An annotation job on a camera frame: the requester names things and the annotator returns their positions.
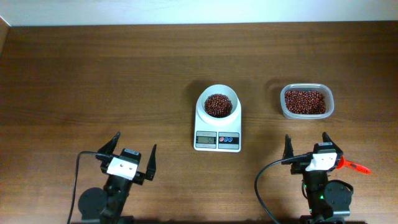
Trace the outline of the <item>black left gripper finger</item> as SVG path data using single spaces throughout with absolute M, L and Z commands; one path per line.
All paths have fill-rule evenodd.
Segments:
M 98 150 L 98 153 L 106 154 L 106 155 L 112 155 L 113 152 L 114 152 L 114 149 L 117 146 L 117 143 L 118 143 L 118 140 L 120 138 L 120 135 L 121 135 L 121 133 L 117 132 L 115 134 L 115 136 L 110 141 L 108 141 L 103 147 L 101 147 Z
M 147 169 L 146 169 L 146 179 L 147 180 L 153 180 L 155 177 L 155 173 L 157 170 L 156 166 L 156 149 L 157 145 L 155 144 L 154 147 L 152 148 L 152 152 L 149 158 L 149 161 L 147 163 Z

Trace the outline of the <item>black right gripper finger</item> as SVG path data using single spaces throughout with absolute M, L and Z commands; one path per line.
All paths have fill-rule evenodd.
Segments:
M 330 142 L 331 145 L 333 146 L 333 149 L 335 149 L 336 152 L 342 152 L 342 150 L 331 140 L 331 138 L 326 132 L 322 133 L 322 139 L 323 142 Z
M 284 153 L 282 156 L 282 165 L 289 165 L 292 161 L 288 161 L 288 159 L 293 158 L 294 150 L 292 147 L 292 140 L 288 134 L 285 135 L 285 146 L 284 146 Z

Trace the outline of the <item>red plastic scoop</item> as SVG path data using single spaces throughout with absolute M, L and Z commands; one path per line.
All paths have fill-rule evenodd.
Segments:
M 341 169 L 343 167 L 348 167 L 348 168 L 358 171 L 360 173 L 371 174 L 371 170 L 369 168 L 362 166 L 360 164 L 356 164 L 354 162 L 348 161 L 344 158 L 344 156 L 341 157 L 336 169 Z

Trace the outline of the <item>white digital kitchen scale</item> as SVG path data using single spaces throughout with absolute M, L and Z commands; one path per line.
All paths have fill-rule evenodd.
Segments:
M 242 142 L 242 109 L 235 93 L 223 93 L 231 101 L 229 116 L 215 118 L 205 111 L 205 101 L 211 94 L 202 93 L 195 111 L 193 148 L 196 151 L 240 152 Z

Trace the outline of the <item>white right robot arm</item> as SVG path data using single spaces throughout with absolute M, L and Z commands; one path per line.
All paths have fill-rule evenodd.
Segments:
M 328 178 L 328 174 L 338 167 L 343 151 L 327 133 L 323 133 L 322 138 L 312 152 L 295 156 L 292 140 L 285 136 L 283 165 L 291 166 L 292 175 L 302 175 L 302 193 L 310 210 L 309 215 L 300 217 L 300 223 L 344 223 L 345 217 L 351 214 L 353 186 Z

